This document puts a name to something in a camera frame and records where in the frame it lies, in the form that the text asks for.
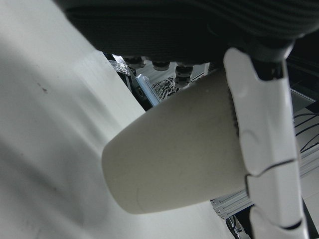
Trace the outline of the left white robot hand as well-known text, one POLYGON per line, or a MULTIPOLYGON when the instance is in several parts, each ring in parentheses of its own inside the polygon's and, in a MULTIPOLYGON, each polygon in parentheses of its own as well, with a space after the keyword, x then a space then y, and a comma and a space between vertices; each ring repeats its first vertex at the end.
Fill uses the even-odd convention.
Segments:
POLYGON ((107 187, 131 214, 246 189, 257 239, 309 236, 286 58, 319 28, 316 0, 59 0, 98 50, 138 66, 220 69, 145 112, 103 149, 107 187))

